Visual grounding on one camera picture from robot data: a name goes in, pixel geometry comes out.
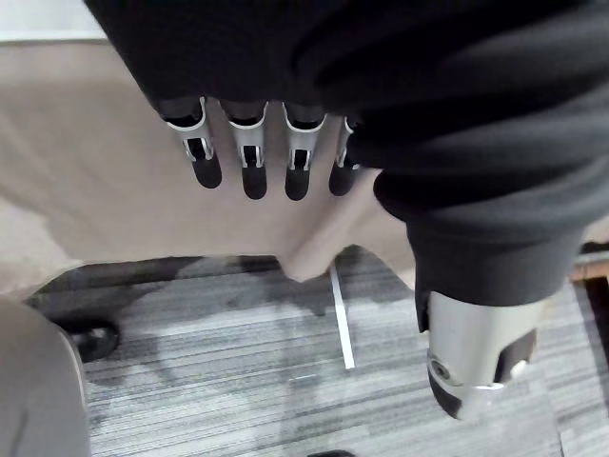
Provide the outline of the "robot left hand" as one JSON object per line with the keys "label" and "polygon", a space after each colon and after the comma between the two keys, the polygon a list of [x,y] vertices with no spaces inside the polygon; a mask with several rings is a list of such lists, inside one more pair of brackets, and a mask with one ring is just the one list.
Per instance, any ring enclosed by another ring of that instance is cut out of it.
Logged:
{"label": "robot left hand", "polygon": [[282,101],[347,118],[407,229],[438,404],[477,415],[608,212],[604,1],[90,1],[166,121]]}

